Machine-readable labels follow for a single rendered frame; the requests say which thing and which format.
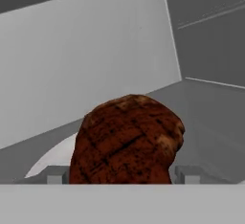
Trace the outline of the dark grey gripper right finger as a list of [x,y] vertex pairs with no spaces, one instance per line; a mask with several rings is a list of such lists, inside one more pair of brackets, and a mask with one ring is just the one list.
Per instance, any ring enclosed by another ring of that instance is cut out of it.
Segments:
[[198,166],[176,166],[176,184],[231,184],[230,180],[211,175]]

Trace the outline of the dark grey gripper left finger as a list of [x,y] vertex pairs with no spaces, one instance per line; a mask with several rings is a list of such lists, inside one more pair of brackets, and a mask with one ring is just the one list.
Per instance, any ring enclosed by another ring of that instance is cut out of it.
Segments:
[[15,181],[15,184],[68,184],[69,167],[68,166],[47,166],[38,174]]

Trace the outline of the brown grilled steak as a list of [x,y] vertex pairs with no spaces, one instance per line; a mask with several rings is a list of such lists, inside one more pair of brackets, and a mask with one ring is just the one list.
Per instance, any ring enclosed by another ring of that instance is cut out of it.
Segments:
[[169,184],[184,142],[181,119],[144,95],[107,101],[83,119],[71,158],[71,184]]

